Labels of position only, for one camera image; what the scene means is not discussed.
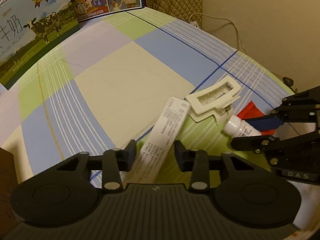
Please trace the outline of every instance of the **electrical cable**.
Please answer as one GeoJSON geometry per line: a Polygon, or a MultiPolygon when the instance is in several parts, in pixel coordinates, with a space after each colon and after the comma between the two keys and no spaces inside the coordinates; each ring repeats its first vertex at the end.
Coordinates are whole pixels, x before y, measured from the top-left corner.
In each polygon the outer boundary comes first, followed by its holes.
{"type": "Polygon", "coordinates": [[[212,19],[225,20],[225,21],[228,21],[229,23],[231,23],[231,24],[233,25],[233,27],[235,28],[235,30],[236,30],[237,39],[240,41],[240,44],[241,44],[241,46],[242,46],[242,48],[243,48],[243,50],[244,50],[244,53],[247,54],[247,52],[245,51],[244,45],[243,45],[243,43],[242,43],[242,40],[241,40],[241,38],[240,38],[238,29],[237,29],[236,25],[235,25],[232,21],[230,21],[229,19],[226,19],[226,18],[213,17],[213,16],[210,16],[210,15],[207,15],[207,14],[203,14],[203,13],[193,13],[193,14],[191,14],[190,17],[189,17],[189,23],[191,22],[191,18],[192,18],[192,16],[194,16],[194,15],[203,15],[203,16],[206,16],[206,17],[209,17],[209,18],[212,18],[212,19]]]}

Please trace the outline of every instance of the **black robotic claw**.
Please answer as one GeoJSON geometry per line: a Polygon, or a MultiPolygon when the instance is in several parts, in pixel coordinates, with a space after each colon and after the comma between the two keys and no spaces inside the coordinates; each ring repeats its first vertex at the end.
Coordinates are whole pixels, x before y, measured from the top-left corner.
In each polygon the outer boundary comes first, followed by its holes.
{"type": "Polygon", "coordinates": [[[270,115],[247,119],[259,129],[259,124],[275,129],[274,120],[283,122],[313,122],[316,130],[294,138],[280,140],[273,136],[234,138],[231,146],[239,151],[264,153],[273,172],[293,181],[320,185],[320,86],[283,98],[282,104],[270,115]]]}
{"type": "Polygon", "coordinates": [[[188,190],[184,184],[123,189],[119,170],[130,169],[135,141],[102,156],[79,153],[15,189],[11,205],[22,222],[3,240],[280,240],[296,231],[301,198],[293,185],[232,153],[174,146],[181,170],[192,171],[188,190]],[[91,170],[102,170],[102,189],[90,184],[91,170]],[[210,170],[220,171],[216,188],[210,170]]]}
{"type": "Polygon", "coordinates": [[[192,171],[189,190],[206,192],[209,170],[220,172],[221,184],[209,195],[227,217],[249,227],[272,227],[293,222],[300,194],[290,183],[234,153],[208,156],[203,150],[186,150],[174,143],[181,171],[192,171]]]}

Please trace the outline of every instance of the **red cloth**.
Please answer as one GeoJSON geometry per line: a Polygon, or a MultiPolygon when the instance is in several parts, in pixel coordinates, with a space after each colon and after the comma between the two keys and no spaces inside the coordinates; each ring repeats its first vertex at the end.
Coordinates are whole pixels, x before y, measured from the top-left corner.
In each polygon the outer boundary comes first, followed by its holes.
{"type": "MultiPolygon", "coordinates": [[[[240,119],[249,119],[264,116],[264,114],[250,101],[247,106],[237,115],[240,119]]],[[[262,135],[274,135],[275,130],[261,131],[262,135]]]]}

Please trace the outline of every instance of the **wall outlet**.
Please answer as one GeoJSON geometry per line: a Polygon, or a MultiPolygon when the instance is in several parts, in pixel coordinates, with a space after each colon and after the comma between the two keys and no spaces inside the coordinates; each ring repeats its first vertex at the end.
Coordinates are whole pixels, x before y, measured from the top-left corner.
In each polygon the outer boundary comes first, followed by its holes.
{"type": "Polygon", "coordinates": [[[193,22],[191,22],[190,24],[191,24],[192,26],[194,26],[194,27],[196,27],[196,28],[198,28],[198,29],[201,30],[199,24],[198,24],[196,21],[193,21],[193,22]]]}

